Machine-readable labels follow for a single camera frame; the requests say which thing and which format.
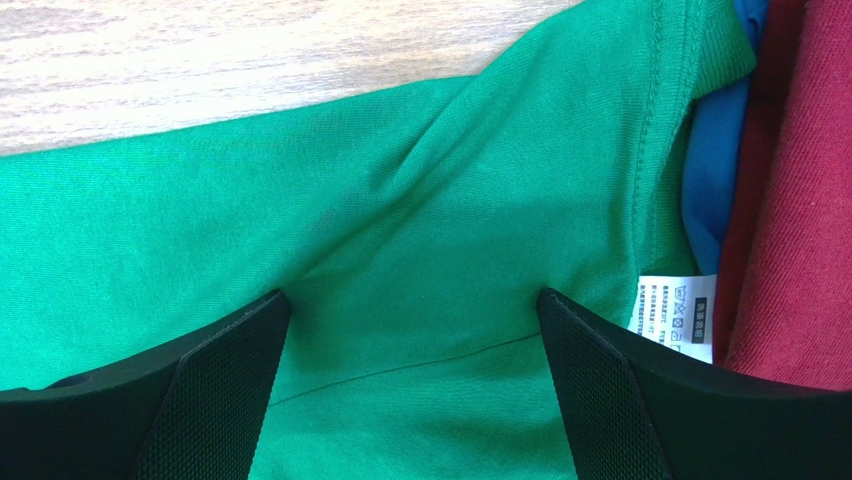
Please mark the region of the green t-shirt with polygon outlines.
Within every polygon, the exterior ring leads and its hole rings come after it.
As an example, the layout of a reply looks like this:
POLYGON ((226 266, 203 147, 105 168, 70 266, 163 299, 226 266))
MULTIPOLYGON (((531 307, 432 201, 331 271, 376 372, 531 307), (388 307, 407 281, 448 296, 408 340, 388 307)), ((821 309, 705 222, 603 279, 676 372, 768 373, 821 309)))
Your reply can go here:
POLYGON ((1 384, 42 387, 282 289, 254 479, 571 479, 535 313, 630 318, 696 268, 694 100, 729 1, 585 1, 481 73, 1 162, 1 384))

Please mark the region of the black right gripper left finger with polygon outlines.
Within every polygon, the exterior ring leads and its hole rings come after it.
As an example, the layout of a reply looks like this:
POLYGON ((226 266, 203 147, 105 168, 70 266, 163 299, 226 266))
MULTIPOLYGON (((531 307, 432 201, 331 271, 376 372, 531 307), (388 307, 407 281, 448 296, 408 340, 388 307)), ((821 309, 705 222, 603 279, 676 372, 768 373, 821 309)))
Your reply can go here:
POLYGON ((46 388, 1 394, 5 479, 245 479, 291 316, 280 291, 46 388))

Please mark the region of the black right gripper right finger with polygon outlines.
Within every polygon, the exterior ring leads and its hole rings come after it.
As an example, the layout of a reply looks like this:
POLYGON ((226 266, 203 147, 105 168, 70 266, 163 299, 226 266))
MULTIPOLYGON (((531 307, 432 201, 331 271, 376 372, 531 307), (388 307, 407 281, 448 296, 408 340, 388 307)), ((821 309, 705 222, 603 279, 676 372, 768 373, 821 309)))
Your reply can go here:
POLYGON ((847 479, 851 395, 735 373, 556 290, 537 315, 581 479, 847 479))

